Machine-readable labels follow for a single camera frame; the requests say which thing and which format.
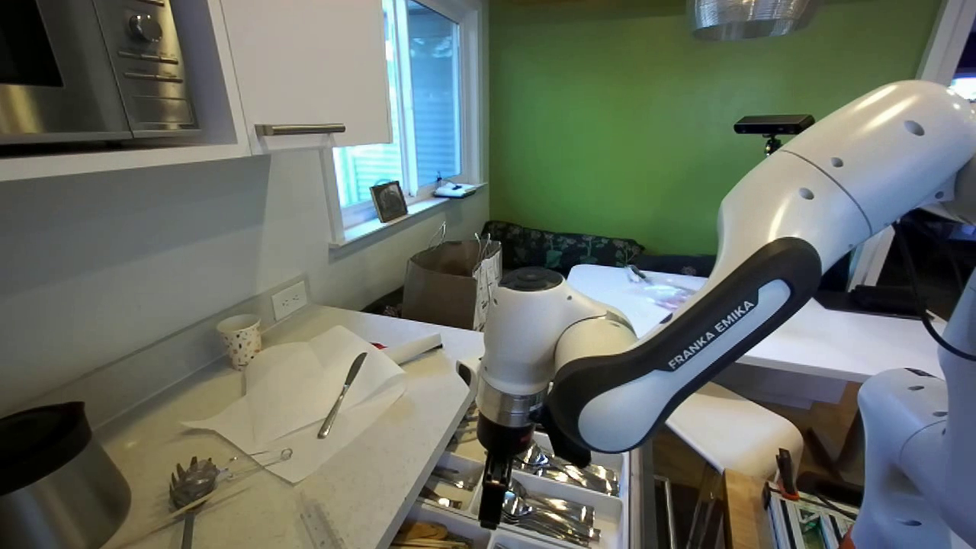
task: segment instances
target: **cup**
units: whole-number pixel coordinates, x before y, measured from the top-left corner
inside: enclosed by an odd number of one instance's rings
[[[225,358],[234,370],[245,370],[265,345],[256,313],[234,313],[218,324]]]

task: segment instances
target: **white cloth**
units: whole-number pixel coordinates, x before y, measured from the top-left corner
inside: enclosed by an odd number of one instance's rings
[[[647,337],[701,289],[706,277],[663,272],[639,277],[630,267],[572,266],[567,282],[625,317],[635,334]]]
[[[357,352],[367,363],[342,399],[326,440],[316,428],[340,399],[345,375]],[[404,370],[367,337],[345,327],[328,331],[271,345],[245,370],[248,394],[203,421],[187,421],[192,431],[214,431],[256,463],[288,481],[302,481],[363,437],[381,410],[404,394]]]

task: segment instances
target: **wall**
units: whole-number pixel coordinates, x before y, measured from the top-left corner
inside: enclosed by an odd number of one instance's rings
[[[714,252],[762,159],[749,113],[811,113],[914,75],[940,0],[827,0],[782,39],[695,42],[684,0],[490,0],[490,215]]]
[[[474,236],[476,194],[328,256],[320,153],[0,186],[0,410],[308,275],[360,308],[404,263]]]

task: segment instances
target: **window sill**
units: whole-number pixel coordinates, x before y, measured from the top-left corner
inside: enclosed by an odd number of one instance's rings
[[[449,208],[450,201],[464,201],[470,194],[461,194],[461,198],[423,198],[423,201],[414,201],[410,204],[407,215],[401,220],[390,220],[390,223],[381,223],[381,220],[368,220],[368,223],[360,223],[360,224],[350,224],[340,236],[340,242],[328,248],[332,256],[349,256],[360,248],[368,248],[387,236],[397,236],[410,224],[414,224],[417,220],[429,215],[434,210],[442,210]]]

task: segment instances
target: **green wall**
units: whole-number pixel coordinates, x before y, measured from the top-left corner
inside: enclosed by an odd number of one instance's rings
[[[749,113],[827,115],[914,75],[940,0],[823,0],[782,39],[700,42],[684,0],[489,0],[490,215],[714,252],[762,159]]]

